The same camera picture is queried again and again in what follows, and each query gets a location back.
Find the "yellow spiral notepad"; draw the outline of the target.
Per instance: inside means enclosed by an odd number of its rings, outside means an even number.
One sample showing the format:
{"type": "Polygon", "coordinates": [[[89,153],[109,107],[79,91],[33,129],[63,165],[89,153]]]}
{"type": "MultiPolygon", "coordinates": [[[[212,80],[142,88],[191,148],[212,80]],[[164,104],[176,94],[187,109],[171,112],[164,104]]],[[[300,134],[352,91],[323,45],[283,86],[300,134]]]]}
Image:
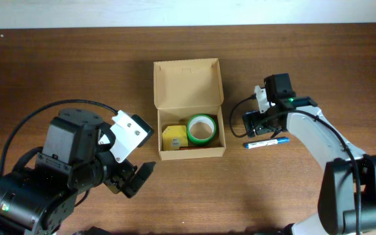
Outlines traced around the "yellow spiral notepad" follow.
{"type": "Polygon", "coordinates": [[[188,147],[187,127],[185,125],[170,125],[162,133],[164,151],[179,150],[188,147]]]}

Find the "green tape roll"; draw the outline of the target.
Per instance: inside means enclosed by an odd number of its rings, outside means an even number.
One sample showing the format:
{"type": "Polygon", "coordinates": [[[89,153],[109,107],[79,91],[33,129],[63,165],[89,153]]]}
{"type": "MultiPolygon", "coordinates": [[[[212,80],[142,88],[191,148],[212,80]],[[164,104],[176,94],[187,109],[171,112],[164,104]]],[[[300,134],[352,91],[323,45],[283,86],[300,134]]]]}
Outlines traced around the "green tape roll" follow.
{"type": "Polygon", "coordinates": [[[196,146],[208,145],[216,132],[215,121],[206,114],[197,114],[188,121],[187,136],[196,146]]]}

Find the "orange stapler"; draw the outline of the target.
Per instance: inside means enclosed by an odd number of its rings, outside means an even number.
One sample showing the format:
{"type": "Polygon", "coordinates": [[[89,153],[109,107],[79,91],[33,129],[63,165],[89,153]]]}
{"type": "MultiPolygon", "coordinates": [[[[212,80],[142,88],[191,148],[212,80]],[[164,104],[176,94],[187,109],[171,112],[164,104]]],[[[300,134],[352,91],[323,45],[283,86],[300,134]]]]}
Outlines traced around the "orange stapler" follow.
{"type": "Polygon", "coordinates": [[[208,149],[212,148],[209,146],[187,146],[187,147],[180,147],[179,150],[194,150],[194,149],[208,149]]]}

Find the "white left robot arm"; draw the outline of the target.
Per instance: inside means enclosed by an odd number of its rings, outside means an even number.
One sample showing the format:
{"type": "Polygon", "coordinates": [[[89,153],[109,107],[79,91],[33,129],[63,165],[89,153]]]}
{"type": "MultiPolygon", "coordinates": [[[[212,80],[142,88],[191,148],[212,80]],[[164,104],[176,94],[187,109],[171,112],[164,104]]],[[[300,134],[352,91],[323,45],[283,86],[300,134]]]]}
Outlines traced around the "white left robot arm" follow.
{"type": "Polygon", "coordinates": [[[21,156],[0,178],[0,234],[55,234],[81,203],[78,195],[101,184],[127,198],[137,194],[155,163],[137,167],[127,156],[153,129],[123,111],[113,120],[110,125],[75,108],[53,118],[44,145],[21,156]]]}

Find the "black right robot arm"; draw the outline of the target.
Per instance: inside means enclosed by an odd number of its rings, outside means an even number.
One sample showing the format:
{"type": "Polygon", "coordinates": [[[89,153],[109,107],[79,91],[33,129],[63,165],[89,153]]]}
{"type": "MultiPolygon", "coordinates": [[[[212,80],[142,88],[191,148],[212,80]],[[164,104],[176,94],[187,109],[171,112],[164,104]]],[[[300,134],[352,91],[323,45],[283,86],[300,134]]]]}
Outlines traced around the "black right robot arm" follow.
{"type": "Polygon", "coordinates": [[[243,115],[248,137],[288,132],[323,171],[315,215],[281,234],[362,234],[376,230],[376,155],[348,141],[311,97],[296,95],[285,74],[273,74],[250,96],[258,109],[243,115]]]}

